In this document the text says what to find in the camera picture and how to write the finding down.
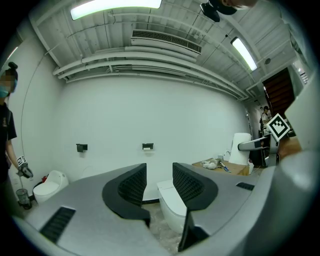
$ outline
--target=face mask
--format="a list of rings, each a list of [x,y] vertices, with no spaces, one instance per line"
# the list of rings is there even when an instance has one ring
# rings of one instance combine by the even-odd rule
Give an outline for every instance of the face mask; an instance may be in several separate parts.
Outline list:
[[[7,86],[0,84],[0,98],[5,98],[9,94]]]

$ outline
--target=black vent slot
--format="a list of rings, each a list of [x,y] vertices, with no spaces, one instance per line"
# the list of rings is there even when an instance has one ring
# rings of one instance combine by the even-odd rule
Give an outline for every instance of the black vent slot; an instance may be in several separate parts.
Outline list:
[[[187,201],[199,196],[205,189],[205,186],[191,175],[173,166],[174,187],[178,191],[182,201]]]
[[[239,188],[245,189],[245,190],[254,190],[254,185],[248,184],[248,183],[244,183],[244,182],[240,182],[236,185]]]
[[[190,213],[207,208],[217,197],[218,186],[213,180],[176,162],[172,166],[172,176],[173,185],[187,207],[182,238],[178,246],[178,252],[182,252],[208,237],[201,227],[195,226]]]
[[[119,184],[118,193],[127,202],[141,207],[146,186],[146,173],[141,169]]]
[[[147,164],[142,163],[109,180],[103,187],[102,199],[121,218],[143,220],[149,227],[150,213],[141,208],[146,186]]]
[[[202,47],[197,45],[196,43],[190,42],[188,40],[185,40],[183,38],[164,34],[160,32],[153,32],[153,31],[144,31],[144,30],[134,30],[132,33],[132,37],[135,38],[146,38],[146,39],[158,39],[170,43],[174,43],[180,46],[183,46],[185,48],[189,48],[195,52],[201,53]]]
[[[51,242],[56,243],[75,212],[76,210],[74,209],[61,207],[44,225],[44,227],[40,230],[40,233],[48,238]]]

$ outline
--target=black object on ceiling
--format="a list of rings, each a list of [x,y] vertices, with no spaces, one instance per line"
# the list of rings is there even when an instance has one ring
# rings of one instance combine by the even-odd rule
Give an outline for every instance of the black object on ceiling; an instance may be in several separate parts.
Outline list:
[[[267,59],[265,60],[264,64],[268,65],[268,64],[270,64],[270,62],[271,62],[271,59],[270,59],[270,58],[267,58]]]
[[[224,15],[233,15],[236,13],[236,9],[233,7],[223,5],[219,0],[209,0],[207,3],[200,4],[201,11],[209,19],[219,22],[219,13]]]

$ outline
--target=trash can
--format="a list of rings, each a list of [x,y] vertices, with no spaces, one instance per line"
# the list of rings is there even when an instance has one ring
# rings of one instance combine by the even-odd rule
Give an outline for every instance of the trash can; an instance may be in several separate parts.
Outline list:
[[[19,203],[26,210],[29,210],[32,205],[28,196],[28,191],[25,188],[18,189],[16,195],[19,198]]]

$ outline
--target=wall-mounted holder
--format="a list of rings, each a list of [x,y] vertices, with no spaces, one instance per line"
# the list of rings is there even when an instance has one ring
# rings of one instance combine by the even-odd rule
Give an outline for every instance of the wall-mounted holder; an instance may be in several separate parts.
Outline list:
[[[146,143],[142,144],[142,150],[143,151],[148,151],[148,150],[153,150],[154,149],[154,144],[153,143]]]
[[[88,150],[88,144],[77,144],[76,151],[83,153],[84,150]]]

